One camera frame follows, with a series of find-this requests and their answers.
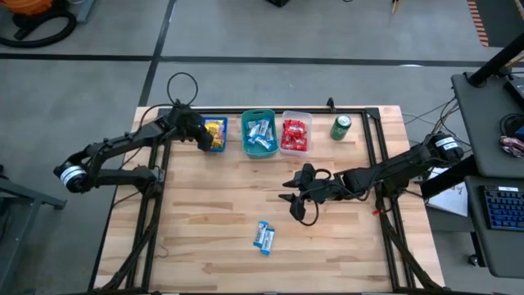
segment keyboard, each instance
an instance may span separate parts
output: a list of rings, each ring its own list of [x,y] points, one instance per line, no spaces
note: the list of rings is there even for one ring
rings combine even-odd
[[[483,186],[489,229],[524,231],[524,188]]]

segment white paper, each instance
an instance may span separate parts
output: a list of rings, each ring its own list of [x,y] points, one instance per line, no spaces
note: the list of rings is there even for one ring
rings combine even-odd
[[[430,179],[447,169],[434,168],[431,172]],[[453,188],[448,188],[435,197],[429,199],[428,206],[441,209],[447,212],[468,217],[468,191],[464,183],[457,184]]]

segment wheel caster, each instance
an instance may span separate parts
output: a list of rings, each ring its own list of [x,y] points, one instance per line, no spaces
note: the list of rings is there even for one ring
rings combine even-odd
[[[476,254],[468,257],[468,263],[472,266],[478,266],[478,256]]]

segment wooden table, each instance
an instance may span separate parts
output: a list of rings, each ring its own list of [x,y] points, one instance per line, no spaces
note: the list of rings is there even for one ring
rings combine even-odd
[[[145,109],[137,109],[135,129]],[[393,157],[409,148],[400,108],[379,109],[387,151]],[[155,116],[156,111],[150,111],[146,121]],[[240,115],[228,117],[224,153],[204,153],[197,150],[195,143],[172,144],[150,290],[390,291],[380,222],[372,215],[373,193],[366,202],[324,203],[318,223],[312,227],[296,222],[289,214],[289,203],[278,198],[279,193],[290,191],[282,183],[292,179],[305,162],[332,172],[369,166],[361,118],[351,116],[349,133],[336,142],[329,136],[336,116],[314,115],[314,146],[308,157],[277,153],[269,159],[251,160],[242,151]],[[282,125],[279,115],[276,124]],[[371,130],[379,158],[373,125]],[[149,151],[144,148],[127,169],[146,165],[148,157]],[[410,189],[419,190],[415,185]],[[133,191],[132,187],[120,187],[115,200]],[[139,203],[140,197],[136,196],[113,209],[95,287],[105,284],[129,254]],[[444,285],[422,199],[406,194],[399,205],[410,250],[422,268]],[[307,208],[306,220],[310,220],[314,208]],[[261,255],[259,248],[252,245],[259,220],[267,220],[275,228],[270,256]],[[395,257],[400,281],[404,282],[398,252]],[[139,282],[141,272],[137,275]]]

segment black floor stripe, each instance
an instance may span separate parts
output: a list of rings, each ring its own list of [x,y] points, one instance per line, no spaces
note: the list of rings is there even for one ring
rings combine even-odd
[[[436,67],[481,67],[486,61],[425,61],[425,60],[381,60],[351,58],[302,58],[302,57],[160,57],[161,62],[186,63],[245,63],[245,64],[291,64],[333,66],[436,66]],[[524,66],[519,62],[515,67]]]
[[[153,56],[0,53],[0,60],[6,59],[38,61],[152,61]]]
[[[139,107],[146,106],[147,101],[149,100],[151,86],[153,85],[153,80],[155,79],[156,68],[158,67],[158,62],[160,61],[162,49],[164,49],[165,37],[167,36],[169,24],[171,23],[171,16],[173,16],[174,4],[176,2],[177,0],[169,0],[169,4],[167,5],[164,21],[162,21],[162,27],[160,29],[158,39],[156,40],[155,51],[153,52],[153,60],[149,65],[149,70],[147,71],[146,80],[144,81],[144,86],[142,88],[142,93],[140,94],[140,100],[138,101]]]

